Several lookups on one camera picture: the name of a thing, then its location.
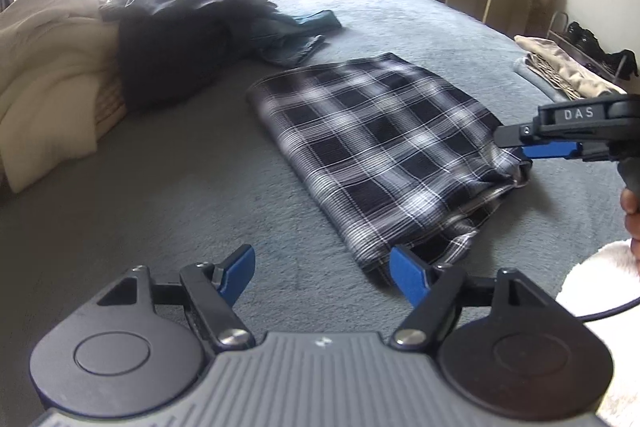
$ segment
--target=black and white checkered garment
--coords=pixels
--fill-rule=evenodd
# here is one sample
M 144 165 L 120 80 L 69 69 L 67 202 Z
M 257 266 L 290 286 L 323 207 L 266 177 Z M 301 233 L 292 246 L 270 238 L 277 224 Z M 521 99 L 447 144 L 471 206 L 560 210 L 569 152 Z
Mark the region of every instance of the black and white checkered garment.
M 365 271 L 398 244 L 459 260 L 527 182 L 530 161 L 493 142 L 494 115 L 393 54 L 285 71 L 248 99 Z

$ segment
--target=white fluffy rug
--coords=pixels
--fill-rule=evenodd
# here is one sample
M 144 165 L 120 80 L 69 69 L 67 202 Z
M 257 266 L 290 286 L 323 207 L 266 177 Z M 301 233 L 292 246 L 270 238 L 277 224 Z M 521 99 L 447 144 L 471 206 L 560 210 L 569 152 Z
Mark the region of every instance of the white fluffy rug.
M 575 266 L 557 300 L 574 315 L 588 315 L 638 296 L 640 276 L 629 241 L 617 241 Z M 613 427 L 640 427 L 640 307 L 587 326 L 607 344 L 615 365 L 598 414 Z

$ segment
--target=desk leg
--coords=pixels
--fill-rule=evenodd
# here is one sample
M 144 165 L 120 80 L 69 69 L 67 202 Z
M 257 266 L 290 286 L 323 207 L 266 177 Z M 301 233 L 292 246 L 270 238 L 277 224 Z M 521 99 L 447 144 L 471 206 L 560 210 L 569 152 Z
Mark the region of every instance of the desk leg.
M 486 4 L 484 5 L 484 15 L 482 16 L 482 24 L 486 24 L 486 20 L 489 17 L 489 10 L 491 9 L 492 0 L 486 0 Z

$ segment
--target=bed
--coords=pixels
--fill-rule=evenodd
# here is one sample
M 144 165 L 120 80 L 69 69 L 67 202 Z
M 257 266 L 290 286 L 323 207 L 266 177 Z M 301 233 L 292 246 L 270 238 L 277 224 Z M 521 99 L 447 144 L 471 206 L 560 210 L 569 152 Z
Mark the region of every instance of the bed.
M 502 120 L 549 99 L 513 71 L 506 36 L 434 0 L 273 0 L 291 14 L 332 9 L 344 29 L 311 63 L 392 52 L 478 99 Z M 18 196 L 0 190 L 3 330 L 0 423 L 40 413 L 27 372 L 34 344 L 101 286 L 136 264 L 160 280 L 241 243 L 257 271 L 236 311 L 266 330 L 379 330 L 409 309 L 353 262 L 250 111 L 246 89 L 272 66 L 245 61 L 191 100 L 129 115 L 95 155 L 68 162 Z M 481 230 L 463 266 L 517 266 L 555 294 L 572 266 L 625 238 L 611 164 L 540 160 Z M 161 314 L 177 317 L 175 309 Z

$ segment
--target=black cable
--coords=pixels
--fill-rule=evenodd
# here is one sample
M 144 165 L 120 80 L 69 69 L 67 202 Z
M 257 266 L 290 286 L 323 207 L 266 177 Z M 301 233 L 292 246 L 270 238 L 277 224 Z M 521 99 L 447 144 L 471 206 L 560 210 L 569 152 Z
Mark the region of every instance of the black cable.
M 591 315 L 583 315 L 582 317 L 575 317 L 575 318 L 578 319 L 580 322 L 599 321 L 601 319 L 608 319 L 609 317 L 613 317 L 614 315 L 618 315 L 618 314 L 621 314 L 622 312 L 626 312 L 631 308 L 635 308 L 638 305 L 640 305 L 640 297 L 638 297 L 637 299 L 633 299 L 632 301 L 629 301 L 626 304 L 622 304 L 622 306 L 612 308 L 605 312 L 592 313 Z

